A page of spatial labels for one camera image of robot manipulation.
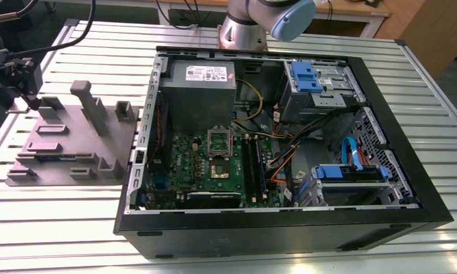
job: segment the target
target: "power cord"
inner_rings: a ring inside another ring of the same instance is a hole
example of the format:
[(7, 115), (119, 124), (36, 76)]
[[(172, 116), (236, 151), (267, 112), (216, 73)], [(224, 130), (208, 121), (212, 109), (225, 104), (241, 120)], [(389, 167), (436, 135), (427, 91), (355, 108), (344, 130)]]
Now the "power cord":
[(24, 17), (32, 11), (32, 8), (36, 6), (37, 2), (39, 0), (32, 0), (25, 8), (23, 8), (17, 12), (0, 14), (0, 23), (21, 19), (21, 17)]
[(97, 1), (92, 0), (92, 4), (91, 4), (91, 8), (89, 8), (89, 16), (88, 16), (87, 27), (84, 28), (84, 32), (83, 32), (81, 36), (79, 38), (76, 38), (73, 41), (71, 41), (68, 43), (64, 43), (61, 45), (57, 45), (57, 46), (43, 47), (43, 48), (35, 49), (35, 50), (25, 50), (25, 51), (21, 51), (19, 53), (11, 53), (8, 55), (8, 58), (9, 59), (15, 59), (15, 58), (28, 57), (28, 56), (31, 56), (33, 54), (40, 54), (40, 53), (47, 53), (49, 51), (61, 50), (61, 49), (64, 49), (67, 47), (71, 47), (71, 46), (79, 44), (84, 40), (84, 38), (87, 37), (87, 34), (89, 33), (89, 30), (92, 28), (96, 9), (97, 9)]
[(332, 17), (333, 17), (333, 4), (332, 4), (332, 0), (327, 0), (328, 1), (328, 14), (327, 14), (327, 20), (331, 19), (332, 21)]
[(159, 11), (161, 12), (161, 15), (164, 17), (164, 19), (168, 21), (169, 25), (175, 28), (175, 29), (179, 29), (179, 30), (191, 30), (193, 28), (196, 28), (196, 25), (189, 25), (188, 27), (180, 27), (180, 26), (176, 26), (171, 20), (168, 19), (167, 15), (164, 14), (164, 11), (161, 9), (161, 5), (159, 4), (159, 0), (156, 0), (156, 5), (157, 5), (157, 9)]

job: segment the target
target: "wire bundle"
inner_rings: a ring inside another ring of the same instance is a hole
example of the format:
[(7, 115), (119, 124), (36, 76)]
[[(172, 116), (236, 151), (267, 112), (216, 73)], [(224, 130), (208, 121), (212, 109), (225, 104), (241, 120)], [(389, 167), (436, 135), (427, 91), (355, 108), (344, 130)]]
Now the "wire bundle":
[(301, 140), (305, 136), (308, 136), (308, 134), (311, 134), (312, 132), (315, 132), (316, 130), (319, 130), (321, 128), (321, 126), (335, 117), (340, 116), (344, 113), (348, 112), (356, 112), (357, 110), (360, 110), (360, 106), (353, 106), (353, 107), (348, 107), (348, 108), (343, 108), (339, 110), (333, 110), (331, 111), (328, 114), (325, 114), (323, 117), (320, 117), (319, 119), (316, 119), (315, 121), (312, 121), (311, 123), (308, 123), (307, 125), (304, 125), (304, 127), (300, 129), (300, 131), (295, 134), (295, 136), (291, 138), (289, 143), (287, 145), (287, 148), (284, 150), (284, 152), (272, 160), (271, 165), (277, 163), (279, 161), (283, 160), (281, 165), (279, 166), (271, 182), (273, 183), (285, 183), (285, 181), (283, 180), (277, 180), (276, 176), (277, 173), (281, 171), (281, 169), (284, 168), (284, 166), (288, 164), (291, 158), (295, 156), (296, 153), (296, 149), (301, 143)]

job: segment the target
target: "black cable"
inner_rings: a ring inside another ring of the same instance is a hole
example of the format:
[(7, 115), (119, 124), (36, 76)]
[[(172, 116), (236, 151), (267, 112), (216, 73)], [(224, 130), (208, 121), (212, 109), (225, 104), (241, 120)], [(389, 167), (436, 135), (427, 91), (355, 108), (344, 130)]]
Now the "black cable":
[(296, 149), (296, 146), (300, 144), (301, 142), (300, 139), (308, 134), (311, 134), (312, 132), (317, 131), (328, 120), (337, 117), (340, 114), (356, 112), (360, 109), (361, 109), (360, 106), (352, 106), (352, 107), (341, 108), (337, 110), (332, 110), (328, 114), (325, 114), (317, 120), (313, 120), (311, 123), (304, 125), (300, 131), (295, 134), (293, 138), (291, 138), (285, 151), (283, 152), (280, 156), (277, 156), (272, 160), (272, 163), (276, 163), (280, 159), (284, 159), (285, 157), (288, 157), (291, 152)]
[(23, 8), (21, 10), (0, 14), (0, 23), (17, 20), (24, 17), (32, 11), (32, 8), (36, 6), (37, 2), (39, 0), (31, 0), (25, 8)]
[(204, 20), (201, 21), (201, 25), (205, 23), (205, 21), (207, 21), (207, 19), (208, 19), (208, 16), (212, 14), (212, 12), (209, 11), (208, 13), (207, 13), (207, 16), (205, 16), (205, 18), (204, 18)]
[(196, 4), (196, 11), (191, 8), (191, 5), (187, 0), (184, 0), (188, 9), (191, 10), (192, 15), (195, 16), (196, 23), (200, 24), (200, 13), (199, 13), (199, 5)]
[(176, 26), (176, 25), (169, 21), (167, 15), (164, 14), (164, 11), (163, 11), (163, 9), (161, 9), (161, 5), (159, 4), (159, 0), (156, 0), (156, 5), (157, 5), (159, 11), (161, 12), (161, 15), (163, 15), (164, 19), (168, 21), (169, 25), (171, 25), (175, 29), (179, 29), (179, 30), (189, 30), (189, 29), (191, 29), (189, 26), (188, 26), (188, 27), (179, 27), (179, 26)]
[(332, 4), (332, 0), (328, 0), (328, 3), (331, 3), (331, 21), (333, 18), (333, 4)]
[(27, 15), (27, 13), (29, 13), (35, 7), (35, 5), (39, 3), (39, 0), (32, 0), (28, 5), (25, 6), (25, 8), (23, 8), (21, 10), (17, 11), (17, 16), (19, 17), (24, 17)]
[(25, 51), (21, 51), (19, 53), (11, 53), (8, 56), (9, 59), (28, 57), (33, 54), (47, 53), (47, 52), (53, 51), (53, 50), (61, 50), (65, 47), (71, 47), (71, 46), (79, 44), (84, 40), (84, 38), (87, 37), (87, 34), (89, 33), (89, 29), (92, 28), (96, 9), (97, 9), (97, 1), (92, 0), (87, 27), (84, 28), (84, 32), (83, 32), (81, 36), (79, 38), (76, 38), (75, 41), (71, 41), (71, 42), (64, 43), (64, 44), (57, 45), (57, 46), (43, 47), (43, 48), (35, 49), (35, 50), (25, 50)]
[(240, 124), (240, 122), (235, 122), (235, 121), (232, 121), (232, 122), (233, 122), (233, 124), (236, 124), (237, 126), (240, 126), (240, 128), (244, 129), (247, 132), (249, 132), (249, 133), (252, 133), (252, 134), (257, 134), (257, 132), (255, 132), (253, 130), (249, 130), (245, 126), (243, 126), (243, 125)]

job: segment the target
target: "aluminum extrusion table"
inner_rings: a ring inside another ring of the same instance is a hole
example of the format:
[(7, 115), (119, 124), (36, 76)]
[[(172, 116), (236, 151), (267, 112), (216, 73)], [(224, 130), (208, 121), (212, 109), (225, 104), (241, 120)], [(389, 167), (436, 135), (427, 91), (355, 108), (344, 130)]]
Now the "aluminum extrusion table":
[[(55, 43), (80, 36), (85, 22), (65, 26)], [(93, 83), (105, 105), (143, 106), (156, 46), (216, 47), (216, 30), (96, 22), (87, 39), (49, 53), (41, 95), (69, 95), (73, 80)], [(36, 112), (11, 114), (0, 129), (0, 271), (75, 273), (457, 273), (457, 110), (407, 46), (395, 41), (303, 35), (268, 37), (271, 51), (361, 57), (391, 105), (455, 222), (359, 252), (145, 260), (113, 235), (120, 186), (8, 187), (15, 156)]]

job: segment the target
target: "yellow wire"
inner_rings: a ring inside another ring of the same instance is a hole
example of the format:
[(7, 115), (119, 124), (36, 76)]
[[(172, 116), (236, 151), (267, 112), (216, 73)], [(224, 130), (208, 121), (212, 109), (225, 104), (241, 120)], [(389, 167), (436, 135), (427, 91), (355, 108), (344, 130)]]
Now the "yellow wire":
[(285, 161), (283, 162), (283, 165), (281, 165), (280, 168), (276, 170), (276, 172), (275, 172), (275, 174), (273, 174), (273, 176), (272, 176), (271, 182), (277, 182), (277, 183), (281, 183), (281, 182), (283, 182), (283, 181), (280, 181), (280, 180), (275, 180), (275, 178), (276, 178), (277, 173), (281, 171), (281, 169), (284, 168), (284, 166), (288, 164), (288, 162), (289, 162), (291, 158), (293, 157), (295, 153), (296, 153), (296, 150), (295, 150), (293, 153), (288, 156), (288, 158), (287, 158)]
[(257, 97), (259, 97), (259, 109), (257, 109), (256, 113), (252, 114), (249, 117), (232, 120), (232, 121), (236, 121), (236, 122), (244, 122), (244, 121), (248, 121), (248, 120), (253, 119), (261, 113), (261, 111), (263, 111), (263, 99), (264, 98), (263, 98), (261, 93), (259, 92), (259, 90), (253, 87), (253, 85), (251, 85), (247, 81), (240, 80), (240, 79), (237, 79), (236, 81), (243, 82), (244, 84), (247, 84), (248, 87), (252, 88), (252, 90), (256, 92)]

